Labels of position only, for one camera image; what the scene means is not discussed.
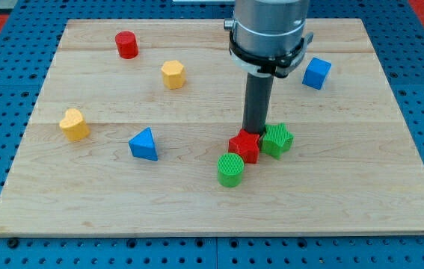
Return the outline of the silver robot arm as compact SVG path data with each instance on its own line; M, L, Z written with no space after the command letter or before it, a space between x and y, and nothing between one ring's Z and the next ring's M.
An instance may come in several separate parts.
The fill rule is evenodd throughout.
M304 59L313 34L303 34L309 0L236 0L224 20L230 56L259 78L285 78Z

